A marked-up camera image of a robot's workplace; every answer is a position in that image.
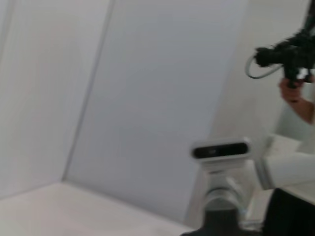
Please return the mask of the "bystander hand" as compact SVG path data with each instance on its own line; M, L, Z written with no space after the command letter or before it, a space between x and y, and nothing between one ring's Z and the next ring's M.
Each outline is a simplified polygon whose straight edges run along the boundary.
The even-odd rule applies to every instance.
M296 103L302 99L303 81L295 83L295 88L288 87L289 79L283 78L279 83L280 94L287 103Z

